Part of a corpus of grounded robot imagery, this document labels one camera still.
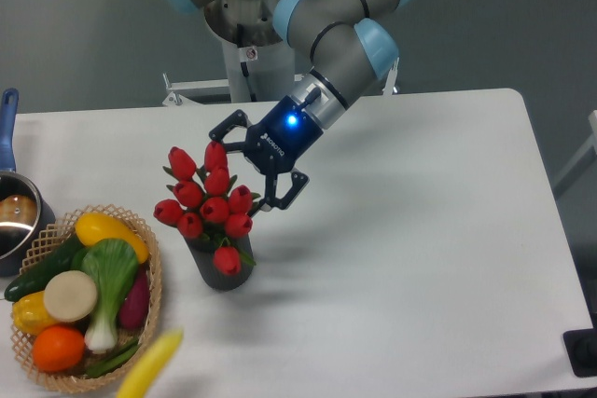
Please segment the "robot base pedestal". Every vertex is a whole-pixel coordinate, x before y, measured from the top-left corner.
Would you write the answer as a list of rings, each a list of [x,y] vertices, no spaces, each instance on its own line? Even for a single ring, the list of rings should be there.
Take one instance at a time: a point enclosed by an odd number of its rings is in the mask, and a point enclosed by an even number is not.
[[[295,84],[295,51],[275,32],[280,0],[215,0],[203,9],[219,40],[234,103],[282,99]]]

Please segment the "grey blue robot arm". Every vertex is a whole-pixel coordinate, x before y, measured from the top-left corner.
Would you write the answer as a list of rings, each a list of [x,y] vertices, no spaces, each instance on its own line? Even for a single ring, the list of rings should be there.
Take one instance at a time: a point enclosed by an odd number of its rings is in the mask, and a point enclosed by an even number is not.
[[[399,53],[378,18],[410,0],[168,0],[180,12],[201,11],[220,41],[229,96],[271,101],[257,123],[238,111],[211,131],[264,176],[257,208],[286,209],[308,183],[297,160],[373,83],[393,81]]]

